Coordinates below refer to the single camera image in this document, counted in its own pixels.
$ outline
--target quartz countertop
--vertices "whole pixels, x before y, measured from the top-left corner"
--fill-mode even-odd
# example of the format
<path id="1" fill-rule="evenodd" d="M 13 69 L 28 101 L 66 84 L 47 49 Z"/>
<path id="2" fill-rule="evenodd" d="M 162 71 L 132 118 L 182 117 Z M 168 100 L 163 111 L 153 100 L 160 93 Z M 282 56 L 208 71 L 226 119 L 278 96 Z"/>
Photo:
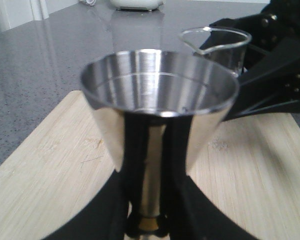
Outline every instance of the quartz countertop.
<path id="1" fill-rule="evenodd" d="M 80 72 L 113 52 L 191 53 L 181 30 L 256 14 L 263 3 L 167 0 L 153 12 L 116 11 L 107 1 L 75 4 L 0 33 L 0 165 L 72 90 Z M 300 114 L 294 115 L 300 123 Z"/>

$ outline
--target wooden cutting board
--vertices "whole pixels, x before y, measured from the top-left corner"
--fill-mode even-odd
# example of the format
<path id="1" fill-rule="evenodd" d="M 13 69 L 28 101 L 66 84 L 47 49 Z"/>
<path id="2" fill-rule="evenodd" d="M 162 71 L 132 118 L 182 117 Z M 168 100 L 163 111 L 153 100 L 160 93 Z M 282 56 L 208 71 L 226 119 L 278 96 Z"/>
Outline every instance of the wooden cutting board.
<path id="1" fill-rule="evenodd" d="M 0 240 L 38 240 L 67 222 L 113 171 L 80 91 L 0 166 Z M 290 114 L 224 122 L 191 170 L 221 211 L 262 240 L 300 240 L 300 129 Z"/>

